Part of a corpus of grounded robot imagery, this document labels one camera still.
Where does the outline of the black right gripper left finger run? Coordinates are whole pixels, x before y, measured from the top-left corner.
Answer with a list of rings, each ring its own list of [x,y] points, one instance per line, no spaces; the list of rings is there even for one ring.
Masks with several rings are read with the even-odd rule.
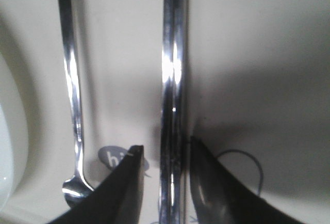
[[[138,223],[143,183],[144,147],[132,146],[90,196],[51,223]]]

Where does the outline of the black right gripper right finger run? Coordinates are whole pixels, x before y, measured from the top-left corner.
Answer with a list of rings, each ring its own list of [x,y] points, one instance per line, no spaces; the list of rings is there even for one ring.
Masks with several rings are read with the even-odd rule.
[[[190,149],[190,188],[199,223],[293,223],[256,196],[194,137]]]

